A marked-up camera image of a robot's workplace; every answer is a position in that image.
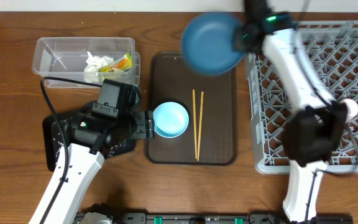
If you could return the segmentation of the yellow green snack wrapper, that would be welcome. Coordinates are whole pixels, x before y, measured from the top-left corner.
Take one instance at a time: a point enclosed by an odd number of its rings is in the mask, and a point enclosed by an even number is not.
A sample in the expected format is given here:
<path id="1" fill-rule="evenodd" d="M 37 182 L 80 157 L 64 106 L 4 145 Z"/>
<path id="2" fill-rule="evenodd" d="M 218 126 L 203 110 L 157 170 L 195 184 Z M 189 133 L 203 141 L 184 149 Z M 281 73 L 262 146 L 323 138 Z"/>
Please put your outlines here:
<path id="1" fill-rule="evenodd" d="M 125 72 L 132 67 L 132 57 L 126 53 L 122 58 L 104 67 L 101 67 L 98 72 Z"/>

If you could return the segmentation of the white napkin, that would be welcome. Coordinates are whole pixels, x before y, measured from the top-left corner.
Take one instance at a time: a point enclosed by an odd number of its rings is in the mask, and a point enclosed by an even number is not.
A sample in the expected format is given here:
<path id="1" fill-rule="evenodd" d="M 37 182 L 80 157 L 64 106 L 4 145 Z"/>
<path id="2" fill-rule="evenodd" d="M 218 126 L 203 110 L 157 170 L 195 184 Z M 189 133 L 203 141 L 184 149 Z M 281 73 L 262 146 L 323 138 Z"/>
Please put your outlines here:
<path id="1" fill-rule="evenodd" d="M 84 69 L 84 81 L 88 83 L 99 82 L 98 70 L 104 66 L 114 62 L 114 59 L 109 56 L 94 56 L 91 52 L 87 52 L 88 58 L 86 60 L 87 66 Z"/>

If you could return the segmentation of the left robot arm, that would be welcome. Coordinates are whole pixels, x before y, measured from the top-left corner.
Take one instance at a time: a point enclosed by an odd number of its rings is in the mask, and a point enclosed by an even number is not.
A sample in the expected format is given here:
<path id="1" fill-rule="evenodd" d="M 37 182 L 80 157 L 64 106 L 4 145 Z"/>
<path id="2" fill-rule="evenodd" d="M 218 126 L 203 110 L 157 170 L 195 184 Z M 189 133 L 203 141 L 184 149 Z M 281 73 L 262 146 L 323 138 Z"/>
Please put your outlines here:
<path id="1" fill-rule="evenodd" d="M 142 95 L 137 86 L 105 79 L 97 101 L 61 119 L 45 86 L 40 88 L 61 145 L 51 152 L 53 175 L 30 222 L 72 223 L 105 160 L 132 151 L 138 140 L 153 138 L 153 114 L 138 110 Z"/>

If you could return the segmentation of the light blue bowl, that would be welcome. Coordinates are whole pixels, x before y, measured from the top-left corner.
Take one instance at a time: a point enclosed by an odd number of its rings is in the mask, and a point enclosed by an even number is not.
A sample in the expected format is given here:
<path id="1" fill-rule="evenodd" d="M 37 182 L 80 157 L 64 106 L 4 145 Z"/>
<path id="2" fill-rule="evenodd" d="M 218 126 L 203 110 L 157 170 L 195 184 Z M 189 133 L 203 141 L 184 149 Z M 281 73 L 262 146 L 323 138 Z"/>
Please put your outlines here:
<path id="1" fill-rule="evenodd" d="M 183 134 L 190 122 L 184 106 L 176 102 L 165 102 L 153 111 L 154 131 L 163 138 L 176 138 Z"/>

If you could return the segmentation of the pink cup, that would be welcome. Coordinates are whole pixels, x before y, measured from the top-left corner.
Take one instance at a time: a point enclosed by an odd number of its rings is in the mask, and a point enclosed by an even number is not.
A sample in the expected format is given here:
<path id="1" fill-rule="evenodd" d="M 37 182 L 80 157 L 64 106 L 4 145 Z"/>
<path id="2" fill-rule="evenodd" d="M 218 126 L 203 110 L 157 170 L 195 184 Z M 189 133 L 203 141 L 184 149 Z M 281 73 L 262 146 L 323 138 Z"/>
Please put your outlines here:
<path id="1" fill-rule="evenodd" d="M 358 104 L 352 99 L 343 99 L 341 103 L 344 103 L 347 107 L 346 123 L 349 123 L 358 114 Z"/>

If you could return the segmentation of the dark blue plate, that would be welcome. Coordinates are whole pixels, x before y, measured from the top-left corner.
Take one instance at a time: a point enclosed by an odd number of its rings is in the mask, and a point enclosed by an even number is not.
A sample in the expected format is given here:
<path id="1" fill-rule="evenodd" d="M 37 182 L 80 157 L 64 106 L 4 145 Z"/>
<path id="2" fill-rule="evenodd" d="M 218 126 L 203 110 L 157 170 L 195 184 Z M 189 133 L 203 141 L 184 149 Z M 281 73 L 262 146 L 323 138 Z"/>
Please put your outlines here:
<path id="1" fill-rule="evenodd" d="M 234 68 L 245 52 L 234 48 L 234 34 L 242 26 L 226 12 L 207 12 L 189 22 L 181 37 L 185 62 L 194 71 L 218 76 Z"/>

